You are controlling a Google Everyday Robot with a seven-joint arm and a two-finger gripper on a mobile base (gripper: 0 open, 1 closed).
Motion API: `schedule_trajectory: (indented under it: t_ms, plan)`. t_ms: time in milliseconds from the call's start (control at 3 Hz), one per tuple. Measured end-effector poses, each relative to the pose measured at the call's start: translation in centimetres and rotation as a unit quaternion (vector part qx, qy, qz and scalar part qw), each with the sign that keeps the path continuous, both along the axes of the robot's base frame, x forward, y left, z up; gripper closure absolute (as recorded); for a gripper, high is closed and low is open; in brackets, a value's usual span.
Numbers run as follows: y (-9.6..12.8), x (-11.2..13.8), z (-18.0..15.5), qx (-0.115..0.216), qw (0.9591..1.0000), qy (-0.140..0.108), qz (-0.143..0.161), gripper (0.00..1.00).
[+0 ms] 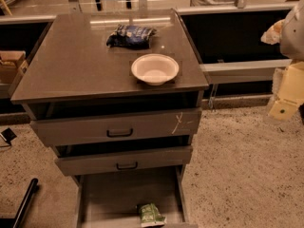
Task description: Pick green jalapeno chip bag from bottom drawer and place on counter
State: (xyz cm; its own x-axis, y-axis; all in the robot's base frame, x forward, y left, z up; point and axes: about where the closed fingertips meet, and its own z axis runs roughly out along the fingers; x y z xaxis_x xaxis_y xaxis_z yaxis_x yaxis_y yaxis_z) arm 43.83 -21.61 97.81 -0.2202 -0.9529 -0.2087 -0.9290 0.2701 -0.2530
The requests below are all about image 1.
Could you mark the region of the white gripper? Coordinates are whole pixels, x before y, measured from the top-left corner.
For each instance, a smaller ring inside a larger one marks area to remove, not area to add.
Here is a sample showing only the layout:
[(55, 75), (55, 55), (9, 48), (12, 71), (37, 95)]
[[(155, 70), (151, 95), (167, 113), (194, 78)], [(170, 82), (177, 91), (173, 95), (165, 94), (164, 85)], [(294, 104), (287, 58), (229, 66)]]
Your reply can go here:
[[(275, 22), (261, 36), (268, 45), (280, 42), (283, 20)], [(292, 61), (285, 69), (277, 68), (273, 76), (273, 96), (267, 115), (278, 121), (287, 121), (304, 104), (304, 62)]]

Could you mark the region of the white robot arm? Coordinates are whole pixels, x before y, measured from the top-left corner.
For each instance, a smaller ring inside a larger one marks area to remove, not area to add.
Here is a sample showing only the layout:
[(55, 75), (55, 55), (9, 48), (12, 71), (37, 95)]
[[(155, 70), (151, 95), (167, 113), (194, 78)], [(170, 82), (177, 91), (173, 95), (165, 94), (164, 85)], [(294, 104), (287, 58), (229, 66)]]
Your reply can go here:
[(285, 69), (275, 69), (273, 95), (266, 114), (274, 121), (290, 120), (304, 104), (304, 0), (270, 26), (260, 40), (269, 45), (279, 44), (281, 54), (291, 59)]

